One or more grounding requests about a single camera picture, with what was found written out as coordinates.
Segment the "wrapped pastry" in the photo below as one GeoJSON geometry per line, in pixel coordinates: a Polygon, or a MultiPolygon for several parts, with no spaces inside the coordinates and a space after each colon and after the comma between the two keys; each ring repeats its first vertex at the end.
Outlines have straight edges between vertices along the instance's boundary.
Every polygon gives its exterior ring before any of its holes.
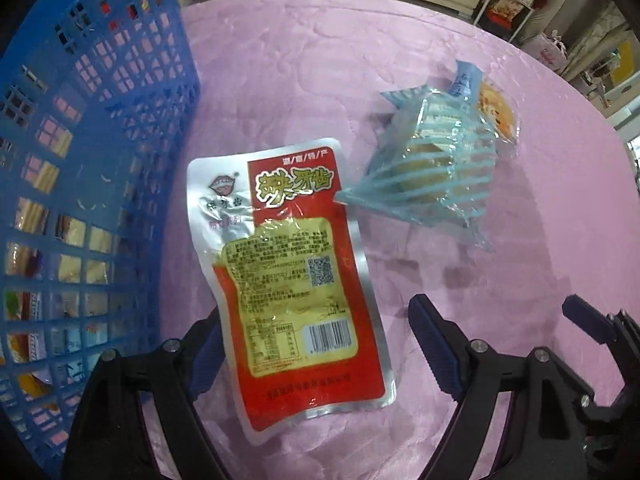
{"type": "Polygon", "coordinates": [[[425,90],[396,112],[366,176],[335,199],[488,247],[478,220],[494,175],[497,137],[473,103],[425,90]]]}
{"type": "MultiPolygon", "coordinates": [[[[499,134],[496,147],[500,155],[512,156],[520,133],[516,108],[494,82],[482,74],[474,64],[456,60],[456,76],[447,93],[477,106],[484,118],[495,125],[499,134]]],[[[430,91],[429,85],[417,86],[391,92],[382,92],[382,97],[397,108],[430,91]]]]}

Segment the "blue gripper pad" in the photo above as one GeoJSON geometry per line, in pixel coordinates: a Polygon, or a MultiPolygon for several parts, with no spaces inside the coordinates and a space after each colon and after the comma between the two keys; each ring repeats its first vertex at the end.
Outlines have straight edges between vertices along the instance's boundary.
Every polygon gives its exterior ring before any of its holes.
{"type": "Polygon", "coordinates": [[[200,394],[208,392],[216,375],[225,361],[225,346],[222,342],[222,325],[220,320],[211,327],[209,336],[193,360],[189,392],[193,400],[200,394]]]}
{"type": "Polygon", "coordinates": [[[461,366],[461,360],[464,359],[466,351],[462,343],[465,343],[466,338],[457,325],[442,319],[424,294],[417,294],[411,298],[408,317],[411,330],[418,340],[438,386],[455,401],[462,401],[466,391],[462,378],[462,368],[466,367],[461,366]],[[446,337],[446,332],[452,332],[453,327],[457,331],[452,334],[456,339],[452,342],[456,349],[452,348],[446,337]]]}
{"type": "Polygon", "coordinates": [[[598,344],[615,340],[612,323],[577,294],[567,296],[562,304],[562,314],[598,344]]]}

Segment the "packaged snack in basket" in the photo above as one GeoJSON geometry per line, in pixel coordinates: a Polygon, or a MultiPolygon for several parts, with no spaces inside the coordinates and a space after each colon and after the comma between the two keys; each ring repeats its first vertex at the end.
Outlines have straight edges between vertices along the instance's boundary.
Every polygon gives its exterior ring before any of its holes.
{"type": "Polygon", "coordinates": [[[479,219],[494,177],[496,137],[472,102],[433,89],[417,93],[395,113],[367,174],[335,199],[488,249],[479,219]]]}
{"type": "MultiPolygon", "coordinates": [[[[56,173],[47,172],[46,166],[40,168],[40,174],[36,182],[40,183],[39,189],[52,189],[55,184],[56,173]]],[[[41,205],[21,198],[15,214],[15,228],[31,234],[41,234],[45,231],[49,222],[49,212],[41,205]]],[[[82,246],[84,241],[85,224],[77,219],[59,215],[55,228],[55,236],[60,241],[70,246],[82,246]]],[[[90,247],[92,250],[108,252],[104,240],[99,235],[105,231],[93,228],[90,247]]],[[[6,252],[4,268],[10,275],[23,276],[34,280],[37,284],[44,276],[44,254],[24,244],[9,242],[6,252]]],[[[80,283],[81,259],[60,254],[49,262],[50,277],[64,283],[80,283]]],[[[89,261],[86,267],[87,283],[107,283],[107,263],[98,260],[89,261]]],[[[53,293],[48,302],[48,312],[44,312],[42,292],[31,290],[40,288],[38,285],[27,285],[24,289],[4,292],[4,316],[5,319],[22,321],[42,321],[44,319],[71,319],[79,317],[79,297],[77,292],[53,293]]],[[[87,294],[85,296],[85,313],[88,316],[100,316],[108,314],[106,295],[87,294]]],[[[18,384],[25,394],[37,399],[52,392],[53,384],[65,386],[66,384],[83,380],[86,377],[84,361],[82,357],[68,361],[57,362],[52,367],[44,363],[47,353],[52,357],[62,354],[72,354],[81,345],[81,329],[78,324],[70,323],[68,326],[56,326],[50,329],[51,348],[47,352],[45,330],[36,329],[28,332],[10,333],[8,345],[11,350],[11,358],[15,363],[43,362],[42,368],[30,373],[20,374],[18,384]]],[[[94,346],[107,342],[107,323],[87,323],[84,327],[85,344],[94,346]]]]}
{"type": "Polygon", "coordinates": [[[191,237],[256,444],[292,421],[396,396],[358,225],[334,202],[342,164],[340,144],[321,139],[187,170],[191,237]]]}
{"type": "MultiPolygon", "coordinates": [[[[447,93],[476,105],[485,118],[495,125],[498,133],[497,140],[500,141],[497,143],[498,153],[513,155],[520,133],[518,115],[513,102],[496,83],[487,76],[483,76],[482,71],[472,63],[456,60],[456,65],[458,70],[447,93]]],[[[429,85],[423,85],[382,92],[381,95],[396,108],[402,108],[407,102],[430,89],[429,85]]]]}

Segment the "yellow label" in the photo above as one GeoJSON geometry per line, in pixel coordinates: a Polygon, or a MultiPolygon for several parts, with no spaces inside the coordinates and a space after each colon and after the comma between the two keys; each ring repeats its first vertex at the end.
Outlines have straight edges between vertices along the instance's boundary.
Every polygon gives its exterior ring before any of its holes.
{"type": "Polygon", "coordinates": [[[358,342],[325,218],[269,220],[228,243],[254,377],[354,357],[358,342]]]}

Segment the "metal screw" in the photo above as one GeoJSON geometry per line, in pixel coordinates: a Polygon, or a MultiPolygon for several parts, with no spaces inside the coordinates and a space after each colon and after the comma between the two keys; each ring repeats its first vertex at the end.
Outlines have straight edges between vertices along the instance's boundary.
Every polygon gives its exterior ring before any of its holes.
{"type": "Polygon", "coordinates": [[[489,345],[485,341],[482,341],[482,339],[474,339],[471,342],[471,348],[474,352],[483,354],[489,349],[489,345]]]}
{"type": "Polygon", "coordinates": [[[162,350],[164,350],[165,352],[169,352],[169,354],[177,352],[179,349],[180,349],[179,339],[167,339],[164,343],[162,343],[162,350]]]}
{"type": "Polygon", "coordinates": [[[108,363],[109,361],[113,361],[116,358],[116,355],[116,351],[113,348],[109,348],[102,352],[100,359],[108,363]]]}
{"type": "Polygon", "coordinates": [[[533,355],[541,363],[546,363],[547,361],[549,361],[549,353],[546,350],[543,350],[542,348],[539,350],[536,350],[533,353],[533,355]]]}

